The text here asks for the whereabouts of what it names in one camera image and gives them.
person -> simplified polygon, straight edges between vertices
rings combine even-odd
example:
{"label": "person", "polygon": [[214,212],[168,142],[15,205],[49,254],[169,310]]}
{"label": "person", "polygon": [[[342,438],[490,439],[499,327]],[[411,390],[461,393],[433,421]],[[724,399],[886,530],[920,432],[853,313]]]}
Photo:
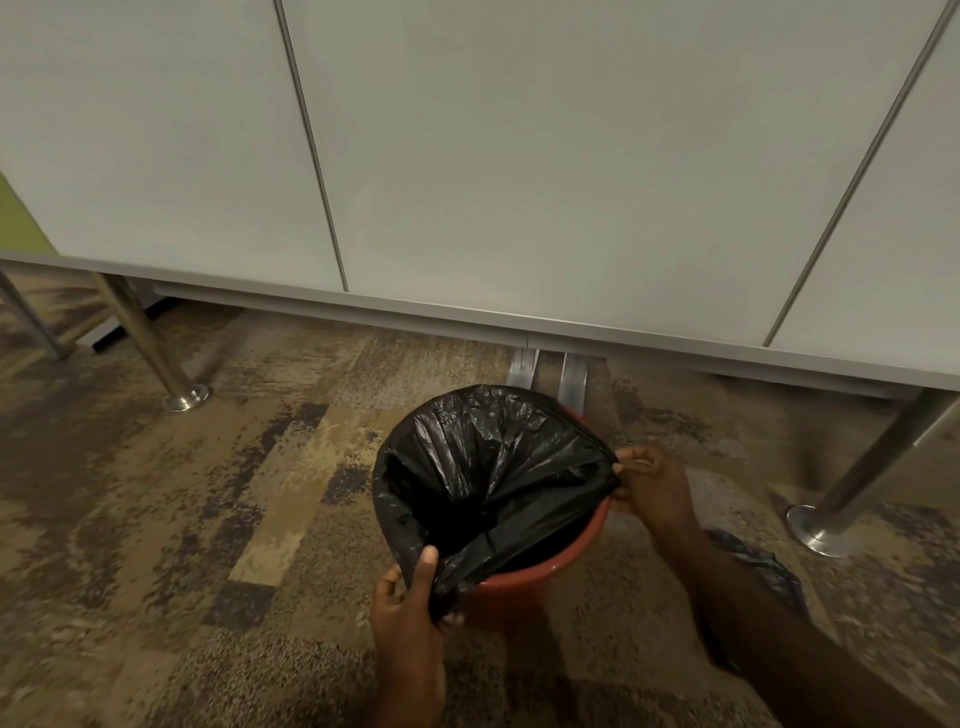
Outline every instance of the person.
{"label": "person", "polygon": [[[899,691],[795,617],[756,577],[716,548],[697,523],[683,464],[659,446],[620,449],[613,466],[653,545],[740,667],[786,728],[941,726]],[[413,584],[396,593],[399,567],[376,583],[371,626],[377,695],[368,728],[434,728],[446,698],[444,630],[427,600],[437,549],[420,555]]]}

cabinet door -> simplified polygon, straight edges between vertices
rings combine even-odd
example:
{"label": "cabinet door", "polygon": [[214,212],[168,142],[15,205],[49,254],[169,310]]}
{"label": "cabinet door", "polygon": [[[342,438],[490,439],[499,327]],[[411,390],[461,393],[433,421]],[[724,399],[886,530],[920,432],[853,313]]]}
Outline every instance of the cabinet door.
{"label": "cabinet door", "polygon": [[61,254],[342,289],[270,0],[0,0],[0,108]]}
{"label": "cabinet door", "polygon": [[285,0],[350,290],[760,344],[943,0]]}
{"label": "cabinet door", "polygon": [[958,68],[954,17],[775,348],[960,375]]}

round metal base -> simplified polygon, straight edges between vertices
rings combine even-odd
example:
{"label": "round metal base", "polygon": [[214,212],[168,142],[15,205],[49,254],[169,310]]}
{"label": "round metal base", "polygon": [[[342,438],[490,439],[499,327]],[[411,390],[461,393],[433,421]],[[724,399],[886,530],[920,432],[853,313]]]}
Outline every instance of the round metal base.
{"label": "round metal base", "polygon": [[202,384],[194,384],[189,397],[174,397],[171,395],[163,401],[163,409],[167,412],[186,412],[196,409],[210,396],[210,389]]}
{"label": "round metal base", "polygon": [[812,505],[794,505],[786,512],[786,525],[801,544],[821,556],[840,558],[856,550],[855,541],[848,534],[815,538],[808,527],[817,509]]}

plastic bag on floor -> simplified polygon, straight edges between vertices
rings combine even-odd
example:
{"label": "plastic bag on floor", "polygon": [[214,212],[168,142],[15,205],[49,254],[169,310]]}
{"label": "plastic bag on floor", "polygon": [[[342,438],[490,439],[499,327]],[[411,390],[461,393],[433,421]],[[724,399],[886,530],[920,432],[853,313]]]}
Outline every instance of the plastic bag on floor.
{"label": "plastic bag on floor", "polygon": [[[793,571],[781,564],[773,553],[747,546],[732,533],[719,528],[707,529],[707,535],[721,550],[727,551],[747,569],[763,579],[791,612],[801,619],[810,621],[810,614],[804,600],[804,587],[800,579],[794,575]],[[716,633],[710,629],[710,625],[707,624],[707,620],[696,604],[693,606],[693,612],[697,631],[700,633],[700,642],[707,650],[710,661],[734,675],[742,674],[740,668],[727,654],[727,650],[720,644]]]}
{"label": "plastic bag on floor", "polygon": [[565,546],[547,553],[549,542],[571,530],[572,542],[616,489],[614,462],[553,398],[478,385],[421,405],[394,428],[376,457],[373,504],[408,584],[423,547],[440,551],[430,598],[438,619],[491,574],[549,558]]}

green wall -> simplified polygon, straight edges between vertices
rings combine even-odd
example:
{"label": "green wall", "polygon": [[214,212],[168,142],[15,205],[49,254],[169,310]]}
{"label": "green wall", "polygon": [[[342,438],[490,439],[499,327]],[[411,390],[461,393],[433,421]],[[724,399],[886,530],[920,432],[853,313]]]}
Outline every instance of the green wall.
{"label": "green wall", "polygon": [[0,174],[0,252],[57,255],[47,236],[20,202],[7,178]]}

